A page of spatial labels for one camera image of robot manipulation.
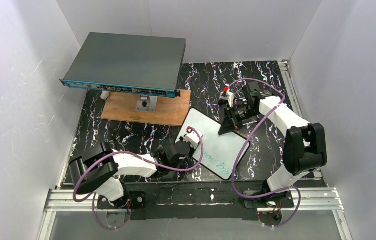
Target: blue front panel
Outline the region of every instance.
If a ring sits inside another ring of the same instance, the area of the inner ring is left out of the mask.
[[[92,82],[83,82],[83,81],[68,81],[63,80],[65,86],[69,88],[78,88],[78,89],[90,89],[90,90],[105,90],[116,93],[128,93],[128,94],[144,94],[150,96],[159,96],[159,97],[168,97],[174,98],[175,92],[173,90],[164,90],[164,89],[154,89],[154,88],[142,88],[142,87],[131,87],[123,85],[105,85],[97,84]]]

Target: white wall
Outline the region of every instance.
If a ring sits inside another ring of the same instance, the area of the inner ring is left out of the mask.
[[[79,49],[54,0],[0,1],[0,240],[37,237],[84,98],[58,81]]]
[[[291,59],[300,106],[326,131],[324,179],[354,239],[376,239],[376,1],[323,0]]]
[[[57,0],[89,32],[186,39],[185,63],[289,59],[321,0]]]
[[[90,32],[151,36],[148,0],[57,0],[80,45]]]

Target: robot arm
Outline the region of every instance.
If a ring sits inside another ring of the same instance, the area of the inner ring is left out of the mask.
[[[266,115],[280,101],[269,96],[260,100],[259,113]],[[266,180],[268,192],[292,186],[298,179],[326,164],[324,129],[310,124],[281,104],[268,118],[284,134],[283,165]]]
[[[198,136],[193,131],[189,131],[177,143],[166,149],[138,156],[153,163],[177,167],[183,159],[193,153],[199,141]],[[72,181],[74,183],[78,182],[92,164],[112,152],[117,151],[111,149],[109,143],[100,143],[84,151],[82,155],[73,158],[69,162]],[[168,172],[166,169],[157,167],[130,154],[118,154],[104,160],[92,170],[84,181],[82,181],[76,193],[82,195],[94,192],[106,197],[116,208],[121,208],[127,204],[129,194],[125,190],[122,180],[115,179],[114,177],[132,175],[144,178],[158,178],[165,176]]]
[[[279,104],[280,98],[262,89],[256,82],[249,82],[243,88],[245,100],[240,104],[227,102],[225,117],[219,134],[222,135],[242,127],[242,121],[258,114],[266,115]],[[319,123],[310,124],[293,113],[286,104],[280,104],[268,119],[283,133],[285,142],[282,154],[282,166],[263,184],[259,194],[265,194],[284,187],[292,186],[312,170],[326,164],[325,133]]]

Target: wooden board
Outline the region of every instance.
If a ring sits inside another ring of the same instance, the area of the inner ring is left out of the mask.
[[[136,111],[139,95],[111,92],[101,118],[113,121],[182,126],[189,110],[191,91],[180,90],[180,97],[158,97],[155,112]]]

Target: black mounting plate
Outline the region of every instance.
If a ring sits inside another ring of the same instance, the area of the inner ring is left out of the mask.
[[[247,196],[252,196],[259,191],[244,191],[243,194]],[[286,197],[281,199],[282,208],[293,208],[294,202],[292,201],[292,195],[290,191],[287,191]],[[260,199],[244,199],[244,207],[246,209],[257,209],[257,208],[269,208],[265,202],[260,201]]]
[[[132,199],[130,209],[144,209],[145,208],[145,193],[143,191],[131,191],[129,192],[129,198]],[[116,209],[108,202],[108,199],[104,196],[99,196],[97,209]]]

